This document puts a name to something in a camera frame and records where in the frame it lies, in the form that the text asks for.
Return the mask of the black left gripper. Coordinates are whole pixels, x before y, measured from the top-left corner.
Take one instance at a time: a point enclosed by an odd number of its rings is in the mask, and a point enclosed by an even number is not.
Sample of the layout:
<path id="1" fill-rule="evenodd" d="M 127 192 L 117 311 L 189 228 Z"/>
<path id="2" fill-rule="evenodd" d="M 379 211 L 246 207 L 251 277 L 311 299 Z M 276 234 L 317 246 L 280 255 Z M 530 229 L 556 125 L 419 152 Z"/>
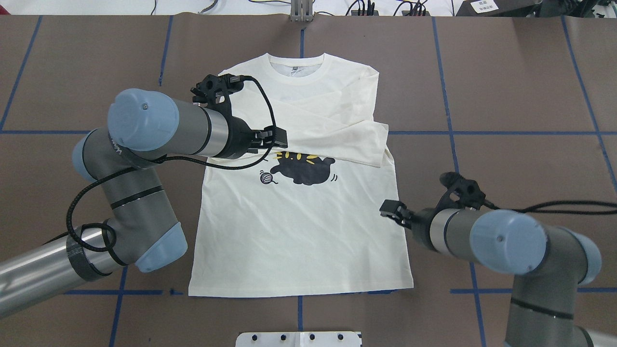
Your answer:
<path id="1" fill-rule="evenodd" d="M 286 130 L 270 125 L 262 130 L 251 129 L 245 121 L 231 116 L 228 120 L 228 138 L 223 148 L 223 158 L 235 160 L 247 152 L 258 153 L 259 149 L 288 148 Z"/>

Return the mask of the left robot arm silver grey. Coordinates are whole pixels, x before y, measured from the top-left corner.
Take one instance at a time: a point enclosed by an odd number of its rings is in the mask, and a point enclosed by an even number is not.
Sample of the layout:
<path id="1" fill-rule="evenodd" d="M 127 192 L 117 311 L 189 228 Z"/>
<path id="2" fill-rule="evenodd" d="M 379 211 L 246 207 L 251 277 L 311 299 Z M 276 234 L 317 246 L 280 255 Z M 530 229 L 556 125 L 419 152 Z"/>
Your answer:
<path id="1" fill-rule="evenodd" d="M 75 145 L 77 172 L 90 184 L 66 215 L 66 234 L 1 264 L 1 317 L 7 318 L 130 264 L 141 272 L 166 266 L 188 244 L 156 166 L 171 160 L 207 165 L 195 156 L 236 159 L 287 147 L 274 122 L 253 130 L 222 103 L 198 103 L 127 89 L 109 108 L 107 125 Z"/>

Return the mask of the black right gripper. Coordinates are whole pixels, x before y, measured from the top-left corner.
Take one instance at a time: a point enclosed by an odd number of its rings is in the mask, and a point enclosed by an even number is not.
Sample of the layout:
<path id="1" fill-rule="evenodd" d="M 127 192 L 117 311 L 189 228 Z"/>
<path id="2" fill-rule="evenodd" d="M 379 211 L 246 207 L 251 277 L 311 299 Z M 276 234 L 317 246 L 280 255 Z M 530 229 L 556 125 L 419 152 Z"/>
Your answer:
<path id="1" fill-rule="evenodd" d="M 423 248 L 436 251 L 430 239 L 430 225 L 436 215 L 434 208 L 411 211 L 399 200 L 384 200 L 379 208 L 380 216 L 394 220 L 399 226 L 411 231 L 412 239 Z"/>

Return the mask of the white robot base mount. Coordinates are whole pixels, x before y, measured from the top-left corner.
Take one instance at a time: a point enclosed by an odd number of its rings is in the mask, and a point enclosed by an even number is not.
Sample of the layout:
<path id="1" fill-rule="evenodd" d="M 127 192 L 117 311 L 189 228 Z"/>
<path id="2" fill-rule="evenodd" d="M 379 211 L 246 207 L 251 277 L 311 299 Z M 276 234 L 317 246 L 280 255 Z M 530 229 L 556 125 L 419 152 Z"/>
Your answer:
<path id="1" fill-rule="evenodd" d="M 362 347 L 361 332 L 245 332 L 239 334 L 236 347 Z"/>

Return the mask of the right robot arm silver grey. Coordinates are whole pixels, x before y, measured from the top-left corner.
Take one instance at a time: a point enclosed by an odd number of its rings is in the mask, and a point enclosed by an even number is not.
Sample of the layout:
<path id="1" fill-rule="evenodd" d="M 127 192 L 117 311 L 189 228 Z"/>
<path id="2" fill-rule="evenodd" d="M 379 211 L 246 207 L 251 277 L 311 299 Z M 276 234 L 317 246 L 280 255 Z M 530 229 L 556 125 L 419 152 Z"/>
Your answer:
<path id="1" fill-rule="evenodd" d="M 614 347 L 616 337 L 575 324 L 580 285 L 599 275 L 602 256 L 588 237 L 511 210 L 427 208 L 386 200 L 380 214 L 428 250 L 514 276 L 505 347 Z"/>

